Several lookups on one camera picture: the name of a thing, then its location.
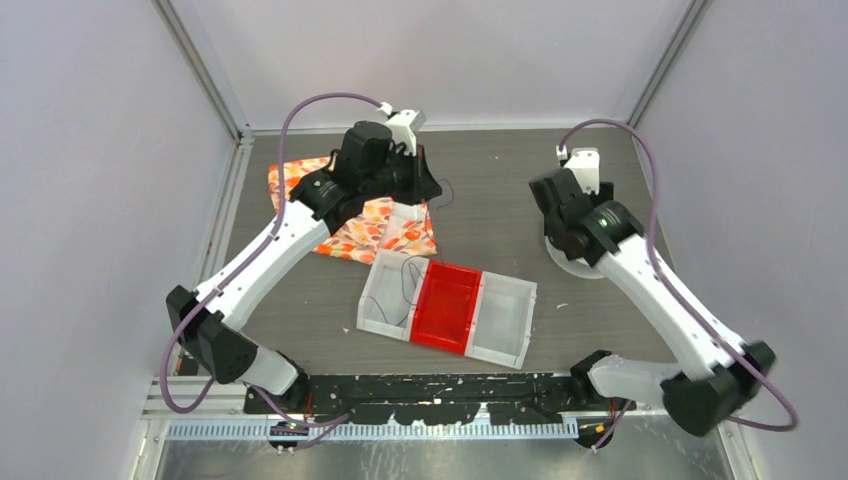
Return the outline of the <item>white perforated cable spool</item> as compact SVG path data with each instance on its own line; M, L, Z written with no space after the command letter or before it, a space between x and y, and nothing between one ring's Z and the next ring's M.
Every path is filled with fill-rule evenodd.
M591 266L583 257L585 248L571 240L555 240L545 237L547 252L552 261L563 271L587 280L602 279L604 275Z

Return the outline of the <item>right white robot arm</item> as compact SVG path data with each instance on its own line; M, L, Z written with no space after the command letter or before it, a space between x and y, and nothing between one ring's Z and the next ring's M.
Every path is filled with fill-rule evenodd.
M610 280L637 307L672 352L672 363L628 360L597 350L574 364L571 397L584 410L609 398L663 407L685 432L702 437L758 393L776 355L723 325L650 246L631 212L612 198L583 190L568 169L529 182L547 243L571 268Z

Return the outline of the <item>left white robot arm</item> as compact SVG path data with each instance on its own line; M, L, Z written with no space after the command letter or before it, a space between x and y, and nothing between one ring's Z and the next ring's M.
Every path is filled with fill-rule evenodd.
M417 140L420 120L399 113L349 128L326 165L304 175L273 219L233 260L193 290L166 297L178 343L221 384L252 384L280 412L298 412L307 398L301 373L285 355L259 345L242 329L270 290L303 257L360 215L366 202L390 198L423 204L442 193Z

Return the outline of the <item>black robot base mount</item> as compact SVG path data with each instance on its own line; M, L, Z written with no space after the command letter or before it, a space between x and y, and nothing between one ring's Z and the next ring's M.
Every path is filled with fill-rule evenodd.
M623 399L591 396L562 373L312 375L274 399L290 415L358 425L468 424L486 413L496 426L556 424L560 417L620 411Z

